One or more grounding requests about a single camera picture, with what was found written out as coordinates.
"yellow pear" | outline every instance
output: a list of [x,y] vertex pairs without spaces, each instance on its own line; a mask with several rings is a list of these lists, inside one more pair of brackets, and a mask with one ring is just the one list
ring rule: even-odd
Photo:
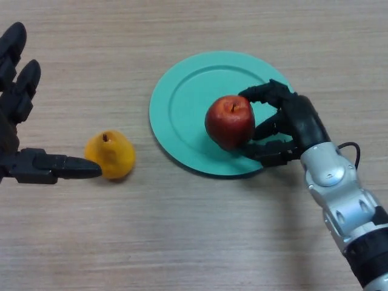
[[85,159],[97,163],[107,179],[125,177],[133,168],[136,152],[132,143],[117,130],[92,137],[85,146]]

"table surface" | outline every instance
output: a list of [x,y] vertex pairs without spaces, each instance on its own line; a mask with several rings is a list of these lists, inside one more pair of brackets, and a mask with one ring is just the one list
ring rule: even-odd
[[336,143],[361,145],[360,178],[388,206],[386,0],[0,6],[0,30],[27,27],[18,68],[42,67],[21,147],[83,156],[92,135],[118,129],[137,151],[118,184],[3,180],[1,290],[361,290],[298,162],[245,180],[193,175],[158,148],[148,106],[162,74],[190,55],[253,54],[311,98]]

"red apple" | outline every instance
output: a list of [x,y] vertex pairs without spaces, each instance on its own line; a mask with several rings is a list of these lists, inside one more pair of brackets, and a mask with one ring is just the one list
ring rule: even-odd
[[235,150],[249,141],[255,131],[255,115],[242,96],[227,95],[208,109],[205,128],[210,138],[224,150]]

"plate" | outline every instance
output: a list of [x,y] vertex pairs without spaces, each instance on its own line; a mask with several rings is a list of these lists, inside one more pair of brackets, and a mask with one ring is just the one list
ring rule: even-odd
[[[222,150],[206,133],[205,115],[224,95],[236,95],[253,85],[288,80],[262,59],[240,52],[205,52],[170,68],[157,83],[150,100],[150,125],[162,149],[179,165],[198,173],[239,177],[260,171],[259,162]],[[252,103],[256,125],[276,109]],[[289,136],[267,138],[290,140]]]

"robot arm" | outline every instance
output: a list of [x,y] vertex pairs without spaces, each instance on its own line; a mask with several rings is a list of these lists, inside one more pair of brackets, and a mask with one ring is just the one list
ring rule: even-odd
[[[277,109],[276,114],[256,128],[253,141],[277,133],[292,137],[289,142],[270,141],[264,145],[250,142],[241,148],[243,155],[264,167],[299,159],[306,187],[322,208],[325,225],[364,291],[388,290],[388,214],[360,183],[357,144],[337,146],[309,99],[291,93],[277,81],[250,87],[239,95]],[[357,149],[355,163],[340,151],[347,145]]]
[[13,82],[26,40],[27,33],[20,22],[0,37],[0,182],[11,177],[19,183],[55,184],[58,178],[100,176],[100,166],[85,159],[48,155],[43,149],[18,150],[16,126],[27,120],[41,78],[40,65],[32,60]]

